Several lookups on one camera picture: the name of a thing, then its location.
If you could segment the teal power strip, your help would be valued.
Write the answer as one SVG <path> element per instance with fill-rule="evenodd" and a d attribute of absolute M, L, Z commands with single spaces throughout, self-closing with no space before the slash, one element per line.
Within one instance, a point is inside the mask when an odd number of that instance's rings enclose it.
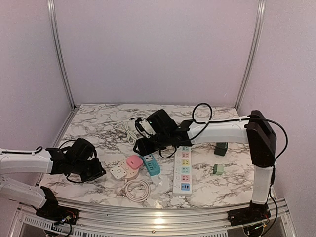
<path fill-rule="evenodd" d="M 146 167 L 150 176 L 155 176 L 160 174 L 160 166 L 157 163 L 155 156 L 153 154 L 147 156 L 140 156 L 143 161 L 144 166 Z"/>

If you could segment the pink square plug adapter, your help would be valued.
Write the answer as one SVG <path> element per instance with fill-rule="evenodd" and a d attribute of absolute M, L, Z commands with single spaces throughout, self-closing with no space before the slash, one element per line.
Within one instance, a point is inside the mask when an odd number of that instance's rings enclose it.
<path fill-rule="evenodd" d="M 143 160 L 137 155 L 132 155 L 126 159 L 126 163 L 132 169 L 138 169 L 143 165 Z"/>

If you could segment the pink round power strip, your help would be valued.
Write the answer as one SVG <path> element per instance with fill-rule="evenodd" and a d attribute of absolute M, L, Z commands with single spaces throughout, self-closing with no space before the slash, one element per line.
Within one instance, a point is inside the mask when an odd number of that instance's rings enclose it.
<path fill-rule="evenodd" d="M 139 175 L 139 168 L 132 169 L 127 165 L 126 159 L 120 161 L 116 166 L 110 169 L 110 173 L 116 180 L 133 180 Z"/>

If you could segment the white long power strip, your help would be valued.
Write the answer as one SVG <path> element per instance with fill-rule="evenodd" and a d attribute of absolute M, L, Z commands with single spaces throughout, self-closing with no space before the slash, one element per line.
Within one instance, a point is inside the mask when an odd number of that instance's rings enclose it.
<path fill-rule="evenodd" d="M 179 147 L 174 155 L 172 192 L 175 196 L 191 196 L 193 193 L 191 147 Z"/>

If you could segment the dark green cube adapter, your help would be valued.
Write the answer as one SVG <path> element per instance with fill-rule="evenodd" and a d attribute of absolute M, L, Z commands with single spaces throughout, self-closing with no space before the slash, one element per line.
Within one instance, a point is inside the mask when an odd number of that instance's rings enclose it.
<path fill-rule="evenodd" d="M 219 156 L 225 156 L 228 150 L 228 143 L 216 143 L 214 154 Z"/>

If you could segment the light green plug adapter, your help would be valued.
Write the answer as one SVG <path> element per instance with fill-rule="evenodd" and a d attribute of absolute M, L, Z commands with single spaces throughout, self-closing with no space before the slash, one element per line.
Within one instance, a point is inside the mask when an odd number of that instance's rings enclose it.
<path fill-rule="evenodd" d="M 213 166 L 213 174 L 222 175 L 224 173 L 224 166 L 221 164 L 215 164 Z"/>

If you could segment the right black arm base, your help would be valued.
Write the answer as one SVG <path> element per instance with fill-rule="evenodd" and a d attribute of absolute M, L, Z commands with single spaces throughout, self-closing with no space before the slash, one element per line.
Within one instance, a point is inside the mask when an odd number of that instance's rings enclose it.
<path fill-rule="evenodd" d="M 263 201 L 252 198 L 248 207 L 228 211 L 228 221 L 231 226 L 237 226 L 268 220 L 271 213 L 267 201 L 268 197 Z"/>

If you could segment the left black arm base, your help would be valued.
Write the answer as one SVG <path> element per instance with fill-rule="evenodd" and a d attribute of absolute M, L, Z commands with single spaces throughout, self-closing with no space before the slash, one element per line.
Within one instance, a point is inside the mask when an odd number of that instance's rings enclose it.
<path fill-rule="evenodd" d="M 47 187 L 41 186 L 44 192 L 45 202 L 41 208 L 36 208 L 36 215 L 58 223 L 70 216 L 69 223 L 75 225 L 78 219 L 79 210 L 67 206 L 60 206 L 54 193 Z"/>

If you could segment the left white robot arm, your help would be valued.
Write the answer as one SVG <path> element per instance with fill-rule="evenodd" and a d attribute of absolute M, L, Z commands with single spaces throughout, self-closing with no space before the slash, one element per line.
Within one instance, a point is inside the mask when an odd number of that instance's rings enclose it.
<path fill-rule="evenodd" d="M 0 196 L 41 209 L 52 220 L 62 216 L 62 208 L 49 188 L 35 187 L 9 178 L 15 173 L 74 174 L 79 183 L 91 182 L 106 174 L 97 157 L 97 151 L 89 141 L 78 138 L 71 146 L 60 148 L 38 147 L 34 151 L 0 151 Z"/>

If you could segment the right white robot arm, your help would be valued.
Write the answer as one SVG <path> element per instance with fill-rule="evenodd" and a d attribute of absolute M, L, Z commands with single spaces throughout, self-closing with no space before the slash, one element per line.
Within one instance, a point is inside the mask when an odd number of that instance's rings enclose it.
<path fill-rule="evenodd" d="M 244 216 L 255 221 L 264 213 L 269 192 L 275 180 L 277 135 L 271 125 L 280 126 L 267 119 L 259 110 L 247 116 L 227 120 L 209 119 L 198 122 L 195 118 L 177 124 L 169 114 L 160 109 L 147 118 L 138 117 L 135 128 L 141 135 L 133 147 L 134 152 L 146 156 L 161 152 L 169 146 L 178 149 L 202 143 L 242 143 L 248 144 L 254 165 L 254 186 L 251 204 Z"/>

